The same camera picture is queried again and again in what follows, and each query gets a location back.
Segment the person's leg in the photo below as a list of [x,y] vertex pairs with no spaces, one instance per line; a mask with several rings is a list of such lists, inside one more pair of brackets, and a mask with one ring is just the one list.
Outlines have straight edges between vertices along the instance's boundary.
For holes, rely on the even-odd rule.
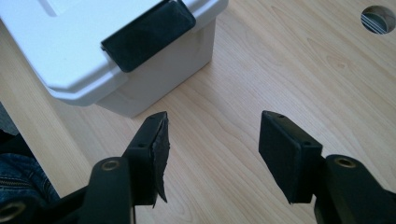
[[42,205],[59,196],[20,134],[0,143],[0,203],[20,196]]

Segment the storage box lid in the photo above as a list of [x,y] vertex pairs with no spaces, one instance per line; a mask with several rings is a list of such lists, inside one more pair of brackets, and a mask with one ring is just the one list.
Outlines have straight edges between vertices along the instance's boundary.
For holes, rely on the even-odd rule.
[[[101,42],[161,0],[0,0],[0,16],[37,76],[55,98],[90,105],[127,80]],[[194,30],[228,1],[184,0]]]

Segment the black plastic part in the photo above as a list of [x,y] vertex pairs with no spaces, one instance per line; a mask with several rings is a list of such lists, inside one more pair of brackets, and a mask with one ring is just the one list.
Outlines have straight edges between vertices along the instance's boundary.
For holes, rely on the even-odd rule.
[[393,193],[392,191],[388,191],[388,194],[390,195],[390,197],[392,198],[392,200],[396,203],[396,193]]
[[166,112],[148,117],[122,157],[129,160],[134,205],[152,205],[157,195],[166,201],[163,172],[169,154]]
[[11,140],[14,135],[10,133],[5,133],[3,130],[0,129],[0,146],[8,140]]
[[57,203],[43,209],[40,223],[71,224],[78,222],[79,209],[84,202],[87,187],[79,189]]
[[128,161],[108,158],[93,167],[80,224],[131,223],[131,189]]
[[33,197],[19,197],[0,204],[0,223],[41,223],[41,206]]
[[321,178],[319,180],[319,187],[316,192],[317,200],[315,201],[315,217],[318,224],[339,224],[342,223],[338,216],[335,204],[332,201],[332,197],[328,188],[326,187],[325,180]]
[[396,223],[396,203],[359,161],[326,158],[325,184],[341,223]]
[[322,145],[287,117],[262,112],[259,151],[289,203],[310,203]]
[[102,46],[123,72],[131,72],[194,26],[195,18],[181,0],[161,1]]

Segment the white plastic storage box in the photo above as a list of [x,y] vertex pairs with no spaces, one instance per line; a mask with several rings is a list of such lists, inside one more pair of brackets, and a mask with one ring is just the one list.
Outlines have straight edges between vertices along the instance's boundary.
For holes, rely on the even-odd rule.
[[[179,9],[145,20],[166,4],[184,6],[194,22],[180,25],[189,16]],[[228,0],[0,0],[0,16],[53,97],[70,105],[98,104],[133,117],[210,61],[215,20],[227,4]],[[181,20],[173,17],[175,11]],[[161,20],[163,13],[170,18]],[[127,34],[125,43],[116,41],[116,55],[111,55],[112,43],[107,49],[106,41],[132,23],[139,23],[137,32],[143,32],[138,41]],[[145,31],[147,26],[161,28],[163,38],[156,41]],[[175,35],[177,27],[185,30]],[[134,35],[134,27],[129,32]],[[162,46],[156,46],[163,39]],[[127,63],[135,60],[128,68],[131,72],[120,69],[125,63],[117,61],[122,51],[129,53]]]

